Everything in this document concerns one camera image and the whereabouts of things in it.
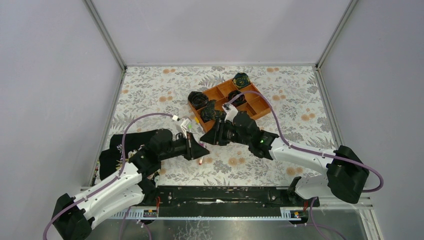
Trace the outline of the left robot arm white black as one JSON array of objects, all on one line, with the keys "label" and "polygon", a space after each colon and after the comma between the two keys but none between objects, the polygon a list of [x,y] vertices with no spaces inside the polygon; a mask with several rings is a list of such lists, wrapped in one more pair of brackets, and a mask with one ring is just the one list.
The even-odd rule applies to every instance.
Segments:
[{"label": "left robot arm white black", "polygon": [[156,129],[122,136],[121,149],[130,143],[139,150],[99,184],[71,197],[58,198],[51,224],[64,240],[84,240],[104,220],[125,208],[138,205],[157,192],[154,174],[161,162],[182,156],[188,161],[210,153],[191,132],[173,133]]}]

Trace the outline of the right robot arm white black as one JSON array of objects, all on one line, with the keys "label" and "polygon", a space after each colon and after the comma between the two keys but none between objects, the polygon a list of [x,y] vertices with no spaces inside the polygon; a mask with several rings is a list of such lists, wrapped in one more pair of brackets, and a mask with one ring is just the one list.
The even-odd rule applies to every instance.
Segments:
[{"label": "right robot arm white black", "polygon": [[319,173],[316,177],[298,177],[289,190],[302,199],[334,196],[349,204],[357,204],[370,171],[347,146],[336,150],[294,145],[272,132],[261,130],[245,111],[233,120],[218,119],[200,140],[207,144],[226,146],[246,145],[256,157],[285,161]]}]

